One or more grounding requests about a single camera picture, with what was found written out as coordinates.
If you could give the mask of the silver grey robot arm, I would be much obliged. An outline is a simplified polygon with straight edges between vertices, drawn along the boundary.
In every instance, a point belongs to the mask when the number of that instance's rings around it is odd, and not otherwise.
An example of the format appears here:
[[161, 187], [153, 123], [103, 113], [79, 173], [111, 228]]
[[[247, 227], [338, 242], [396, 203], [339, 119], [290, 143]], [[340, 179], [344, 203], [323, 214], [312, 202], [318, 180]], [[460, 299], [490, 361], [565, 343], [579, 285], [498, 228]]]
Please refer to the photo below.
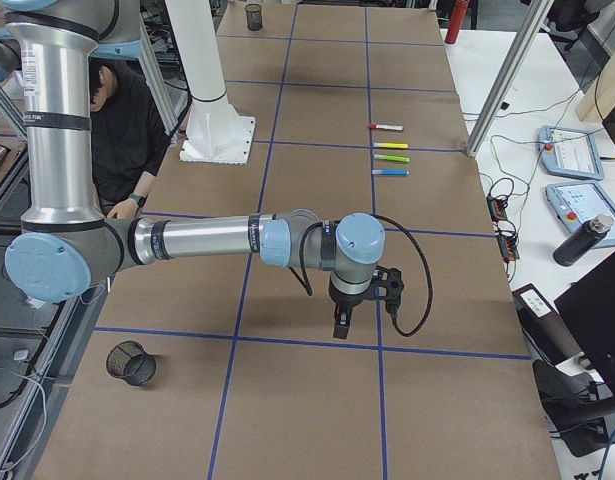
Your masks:
[[112, 220], [96, 207], [88, 63], [100, 46], [140, 37], [135, 1], [9, 1], [6, 24], [22, 55], [32, 201], [7, 248], [10, 279], [29, 297], [59, 303], [119, 271], [158, 260], [251, 254], [267, 265], [329, 273], [334, 336], [374, 300], [387, 272], [385, 232], [371, 215], [323, 221], [299, 209], [183, 221]]

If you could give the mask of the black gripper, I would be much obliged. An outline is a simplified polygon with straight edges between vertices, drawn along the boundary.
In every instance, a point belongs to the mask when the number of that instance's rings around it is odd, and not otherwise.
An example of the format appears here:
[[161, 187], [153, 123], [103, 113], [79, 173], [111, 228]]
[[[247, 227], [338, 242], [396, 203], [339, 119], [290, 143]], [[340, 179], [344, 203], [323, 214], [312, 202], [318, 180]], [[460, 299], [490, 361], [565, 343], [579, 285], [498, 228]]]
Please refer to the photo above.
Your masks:
[[329, 283], [328, 293], [334, 302], [334, 329], [333, 337], [336, 339], [346, 339], [349, 332], [349, 320], [352, 317], [353, 309], [365, 300], [365, 293], [346, 293], [336, 287], [332, 282]]

